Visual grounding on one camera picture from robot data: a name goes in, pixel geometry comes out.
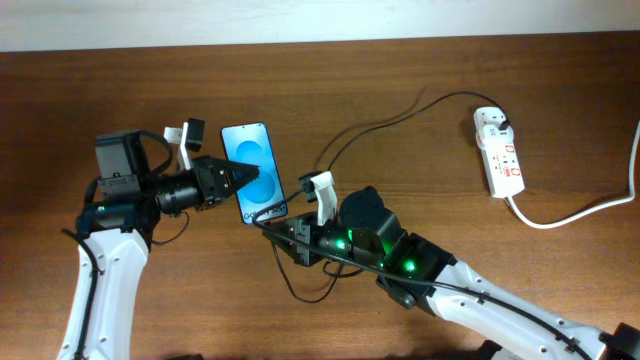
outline white power strip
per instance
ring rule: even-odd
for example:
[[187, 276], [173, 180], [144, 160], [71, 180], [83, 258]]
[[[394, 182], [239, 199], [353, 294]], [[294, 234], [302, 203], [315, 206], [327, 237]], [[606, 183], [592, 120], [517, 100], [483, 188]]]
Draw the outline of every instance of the white power strip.
[[633, 173], [638, 141], [640, 140], [640, 122], [636, 128], [636, 135], [633, 140], [633, 145], [631, 146], [631, 157], [629, 159], [629, 196], [595, 205], [560, 221], [548, 224], [537, 224], [527, 219], [522, 212], [520, 212], [513, 200], [514, 195], [524, 190], [524, 181], [522, 180], [522, 172], [520, 171], [516, 148], [513, 145], [513, 129], [511, 126], [507, 126], [506, 129], [500, 130], [500, 125], [507, 120], [506, 115], [497, 107], [483, 107], [476, 110], [473, 115], [473, 120], [477, 130], [476, 142], [482, 151], [482, 159], [484, 160], [484, 168], [487, 172], [491, 196], [505, 199], [513, 213], [522, 220], [522, 222], [531, 227], [536, 229], [551, 229], [562, 226], [598, 210], [631, 202], [636, 196]]
[[522, 192], [524, 181], [513, 144], [513, 129], [509, 126], [500, 130], [500, 124], [506, 120], [504, 113], [496, 107], [483, 107], [476, 110], [473, 120], [491, 196], [503, 199]]

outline phone screen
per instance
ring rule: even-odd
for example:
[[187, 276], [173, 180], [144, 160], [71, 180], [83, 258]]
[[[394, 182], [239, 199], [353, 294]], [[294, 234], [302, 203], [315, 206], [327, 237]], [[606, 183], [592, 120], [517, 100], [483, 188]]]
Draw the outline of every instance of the phone screen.
[[[263, 123], [223, 128], [220, 132], [227, 159], [260, 166], [260, 175], [236, 193], [242, 222], [251, 224], [254, 214], [284, 200], [267, 126]], [[284, 204], [258, 218], [260, 221], [287, 215]]]

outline black cable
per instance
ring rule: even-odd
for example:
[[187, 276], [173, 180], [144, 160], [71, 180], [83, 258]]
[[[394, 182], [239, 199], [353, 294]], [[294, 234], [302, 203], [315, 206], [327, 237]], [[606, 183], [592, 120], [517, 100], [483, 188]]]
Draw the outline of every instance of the black cable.
[[[295, 290], [293, 290], [293, 286], [291, 286], [291, 283], [289, 282], [289, 277], [287, 277], [287, 274], [284, 272], [284, 268], [282, 267], [282, 263], [280, 262], [280, 256], [278, 256], [278, 249], [276, 248], [276, 244], [271, 243], [271, 248], [273, 249], [273, 256], [276, 258], [278, 269], [280, 269], [280, 274], [282, 274], [282, 278], [284, 279], [284, 282], [287, 284], [287, 288], [289, 288], [289, 292], [291, 293], [291, 296], [293, 296], [296, 300], [302, 301], [303, 303], [307, 303], [307, 304], [317, 304], [322, 300], [326, 299], [327, 296], [331, 294], [331, 290], [333, 290], [333, 287], [336, 285], [336, 282], [338, 281], [337, 277], [333, 279], [333, 281], [331, 282], [331, 285], [329, 286], [329, 289], [327, 289], [327, 292], [325, 292], [324, 295], [322, 295], [321, 297], [315, 300], [307, 300], [298, 296]], [[338, 275], [340, 274], [340, 272], [342, 272], [343, 266], [344, 266], [343, 264], [340, 264], [340, 268], [338, 269]]]
[[78, 245], [84, 250], [91, 262], [91, 285], [89, 286], [89, 294], [87, 295], [87, 304], [84, 307], [84, 317], [82, 319], [82, 328], [80, 329], [80, 337], [78, 338], [78, 347], [73, 354], [74, 360], [83, 360], [85, 357], [82, 355], [84, 347], [87, 342], [87, 332], [89, 330], [89, 319], [91, 317], [91, 308], [93, 306], [93, 298], [96, 295], [96, 288], [98, 287], [98, 274], [100, 269], [98, 268], [98, 261], [96, 260], [93, 251], [87, 246], [87, 244], [78, 237], [71, 230], [62, 229], [62, 233], [75, 240]]
[[473, 291], [471, 289], [467, 289], [467, 288], [463, 288], [461, 286], [456, 286], [456, 285], [452, 285], [452, 284], [447, 284], [447, 283], [442, 283], [439, 281], [423, 281], [423, 280], [414, 280], [414, 279], [409, 279], [409, 278], [405, 278], [403, 276], [399, 276], [399, 275], [395, 275], [392, 273], [389, 273], [387, 271], [384, 270], [380, 270], [378, 268], [374, 268], [368, 265], [363, 265], [363, 264], [359, 264], [351, 259], [346, 259], [346, 258], [342, 258], [339, 257], [337, 255], [331, 254], [317, 246], [314, 245], [310, 245], [310, 244], [306, 244], [300, 240], [288, 237], [286, 235], [280, 234], [272, 229], [270, 229], [268, 226], [264, 225], [263, 223], [260, 223], [257, 221], [258, 217], [262, 216], [263, 214], [267, 213], [268, 211], [270, 211], [271, 209], [277, 208], [279, 206], [282, 206], [283, 204], [286, 204], [288, 202], [290, 202], [291, 200], [293, 200], [296, 196], [298, 196], [300, 193], [302, 192], [302, 190], [298, 190], [295, 193], [293, 193], [291, 196], [289, 196], [288, 198], [273, 204], [271, 206], [268, 206], [260, 211], [258, 211], [252, 219], [253, 225], [255, 225], [256, 227], [258, 227], [259, 229], [268, 232], [271, 236], [278, 238], [282, 241], [286, 241], [288, 243], [291, 244], [295, 244], [297, 246], [300, 246], [304, 249], [307, 249], [309, 251], [312, 251], [314, 253], [316, 253], [317, 255], [323, 256], [325, 258], [328, 258], [330, 260], [334, 260], [334, 261], [338, 261], [341, 263], [341, 265], [351, 265], [351, 266], [355, 266], [359, 269], [362, 270], [367, 270], [369, 272], [372, 272], [378, 276], [381, 276], [384, 280], [384, 278], [387, 279], [391, 279], [391, 280], [395, 280], [398, 282], [402, 282], [402, 283], [407, 283], [407, 284], [415, 284], [415, 285], [422, 285], [422, 286], [433, 286], [433, 287], [439, 287], [439, 288], [443, 288], [443, 289], [448, 289], [448, 290], [452, 290], [452, 291], [457, 291], [460, 293], [463, 293], [465, 295], [469, 295], [469, 296], [473, 296], [476, 297], [478, 299], [481, 299], [483, 301], [486, 302], [490, 302], [493, 303], [495, 305], [498, 305], [500, 307], [503, 307], [507, 310], [510, 310], [528, 320], [530, 320], [531, 322], [539, 325], [540, 327], [542, 327], [543, 329], [549, 331], [550, 333], [552, 333], [553, 335], [555, 335], [558, 339], [562, 340], [565, 344], [567, 344], [568, 348], [571, 350], [574, 350], [576, 353], [578, 353], [578, 355], [580, 355], [580, 357], [582, 357], [584, 360], [592, 360], [591, 357], [589, 356], [589, 354], [587, 354], [578, 344], [575, 343], [574, 340], [570, 339], [569, 337], [567, 337], [564, 333], [562, 333], [561, 331], [557, 330], [556, 328], [554, 328], [553, 326], [547, 324], [544, 320], [538, 318], [537, 316], [522, 310], [514, 305], [511, 305], [507, 302], [504, 302], [502, 300], [496, 299], [490, 295], [487, 294], [483, 294], [481, 292], [478, 291]]
[[167, 149], [167, 152], [169, 153], [169, 158], [167, 158], [167, 160], [165, 160], [162, 164], [158, 165], [156, 168], [151, 170], [147, 174], [147, 178], [162, 174], [165, 170], [169, 168], [169, 166], [171, 165], [171, 160], [173, 159], [173, 149], [171, 148], [171, 145], [169, 144], [169, 142], [167, 142], [167, 139], [165, 139], [164, 137], [158, 134], [152, 133], [151, 131], [140, 130], [140, 135], [146, 136], [148, 138], [151, 138], [159, 142], [165, 147], [165, 149]]
[[379, 129], [384, 129], [386, 127], [393, 126], [393, 125], [399, 124], [399, 123], [401, 123], [403, 121], [409, 120], [409, 119], [411, 119], [412, 117], [414, 117], [416, 115], [420, 115], [422, 112], [424, 112], [425, 110], [428, 110], [429, 108], [431, 108], [432, 106], [436, 105], [440, 101], [445, 100], [447, 98], [450, 98], [452, 96], [456, 96], [456, 95], [476, 96], [476, 97], [479, 97], [481, 99], [484, 99], [484, 100], [490, 102], [491, 104], [493, 104], [495, 107], [497, 107], [498, 109], [500, 109], [504, 113], [505, 120], [502, 122], [502, 124], [500, 124], [500, 129], [504, 130], [504, 129], [506, 129], [507, 126], [509, 126], [510, 121], [509, 121], [509, 117], [507, 116], [507, 113], [504, 111], [504, 109], [502, 109], [502, 107], [495, 100], [491, 99], [488, 96], [485, 96], [485, 95], [482, 95], [482, 94], [479, 94], [479, 93], [476, 93], [476, 92], [473, 92], [473, 91], [455, 91], [455, 92], [452, 92], [452, 93], [449, 93], [447, 95], [443, 95], [443, 96], [437, 98], [436, 100], [432, 101], [429, 105], [424, 106], [421, 109], [419, 109], [419, 110], [417, 110], [417, 111], [415, 111], [415, 112], [413, 112], [413, 113], [411, 113], [411, 114], [409, 114], [409, 115], [407, 115], [405, 117], [402, 117], [402, 118], [400, 118], [400, 119], [398, 119], [396, 121], [392, 121], [390, 123], [374, 126], [372, 128], [366, 129], [366, 130], [358, 133], [356, 136], [351, 138], [351, 140], [349, 140], [340, 149], [340, 151], [338, 151], [336, 156], [333, 157], [333, 160], [331, 160], [331, 162], [329, 163], [329, 167], [327, 168], [327, 171], [331, 171], [331, 168], [333, 167], [333, 164], [336, 162], [336, 160], [338, 160], [338, 157], [340, 157], [340, 155], [342, 155], [342, 152], [345, 151], [354, 141], [356, 141], [361, 136], [363, 136], [365, 134], [368, 134], [370, 132], [373, 132], [373, 131], [376, 131], [376, 130], [379, 130]]
[[169, 240], [165, 240], [165, 241], [151, 240], [151, 243], [153, 245], [155, 245], [155, 246], [162, 246], [162, 245], [166, 245], [166, 244], [172, 242], [173, 240], [179, 238], [180, 235], [182, 235], [182, 233], [185, 232], [185, 230], [187, 230], [187, 228], [189, 227], [189, 214], [186, 211], [180, 212], [180, 215], [182, 215], [182, 214], [184, 214], [187, 217], [187, 221], [184, 223], [184, 226], [182, 227], [182, 230], [180, 230], [180, 232], [176, 236], [172, 237]]
[[322, 272], [327, 275], [328, 277], [332, 277], [335, 279], [344, 279], [344, 278], [348, 278], [348, 277], [354, 277], [354, 276], [358, 276], [360, 274], [362, 274], [364, 272], [364, 270], [362, 269], [358, 269], [355, 271], [352, 271], [348, 274], [340, 274], [339, 272], [337, 273], [333, 273], [329, 270], [327, 270], [327, 266], [329, 266], [330, 264], [333, 264], [333, 261], [327, 260], [325, 261], [324, 265], [322, 265]]
[[98, 181], [101, 179], [100, 176], [91, 180], [89, 186], [87, 186], [87, 190], [84, 192], [84, 204], [91, 204], [93, 202], [93, 198], [96, 196], [96, 190], [98, 189]]

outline white robotic arm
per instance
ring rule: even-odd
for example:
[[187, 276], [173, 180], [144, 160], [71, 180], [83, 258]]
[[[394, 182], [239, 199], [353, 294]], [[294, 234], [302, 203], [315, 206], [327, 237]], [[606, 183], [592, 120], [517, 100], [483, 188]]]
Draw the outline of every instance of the white robotic arm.
[[[574, 339], [591, 359], [600, 359], [606, 348], [600, 340], [604, 333], [602, 330], [541, 309], [489, 282], [462, 261], [445, 266], [436, 281], [485, 293], [534, 315]], [[520, 358], [582, 359], [580, 354], [569, 350], [567, 344], [539, 324], [502, 306], [450, 289], [437, 289], [426, 299], [435, 315], [484, 335], [503, 346], [505, 352]]]
[[[327, 195], [328, 188], [319, 192], [310, 185], [319, 176], [303, 177], [301, 191], [307, 199], [317, 198], [322, 211], [270, 225], [254, 221], [298, 265], [309, 267], [327, 258], [371, 271], [378, 275], [378, 286], [403, 307], [418, 307], [500, 345], [488, 359], [640, 359], [640, 331], [621, 324], [609, 335], [492, 284], [451, 253], [409, 234], [373, 187], [349, 195], [339, 212], [326, 209], [336, 201]], [[320, 225], [326, 213], [339, 215]]]
[[[101, 177], [87, 189], [77, 232], [65, 231], [80, 245], [80, 271], [59, 360], [128, 359], [136, 291], [151, 244], [158, 244], [152, 236], [160, 214], [210, 209], [258, 177], [254, 165], [209, 156], [189, 159], [186, 150], [200, 149], [204, 122], [190, 119], [183, 129], [183, 161], [173, 175], [161, 175], [173, 157], [165, 138], [137, 130], [98, 137]], [[142, 136], [159, 141], [169, 153], [153, 170]], [[102, 200], [94, 202], [98, 186]]]
[[[80, 355], [92, 360], [126, 360], [129, 358], [136, 291], [149, 249], [137, 230], [131, 233], [123, 233], [120, 229], [96, 231], [85, 243], [96, 256], [99, 270], [86, 347]], [[78, 252], [78, 285], [58, 360], [72, 360], [76, 356], [91, 286], [91, 261], [81, 247]]]

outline wooden surface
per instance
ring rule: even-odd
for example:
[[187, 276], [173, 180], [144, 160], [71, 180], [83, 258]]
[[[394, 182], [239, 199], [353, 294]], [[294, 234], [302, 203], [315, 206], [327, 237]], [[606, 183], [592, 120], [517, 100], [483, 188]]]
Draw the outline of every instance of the wooden surface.
[[[202, 153], [223, 157], [222, 127], [263, 121], [291, 193], [338, 134], [318, 167], [354, 127], [475, 90], [509, 112], [527, 186], [516, 200], [547, 222], [626, 189], [639, 59], [640, 33], [0, 54], [3, 357], [50, 359], [61, 346], [78, 264], [60, 228], [73, 227], [98, 174], [99, 134], [162, 133], [197, 117], [207, 120]], [[473, 141], [481, 105], [457, 97], [361, 139], [334, 168], [339, 197], [374, 185], [405, 228], [521, 297], [608, 331], [640, 326], [638, 201], [555, 230], [528, 228], [488, 194]], [[149, 153], [163, 156], [156, 145]], [[297, 201], [290, 213], [309, 209]], [[163, 221], [157, 239], [180, 226]], [[306, 297], [326, 285], [319, 266], [284, 265]], [[321, 304], [296, 302], [269, 243], [240, 224], [232, 200], [192, 214], [182, 238], [153, 249], [131, 354], [374, 359], [482, 340], [402, 309], [369, 274], [340, 281]]]

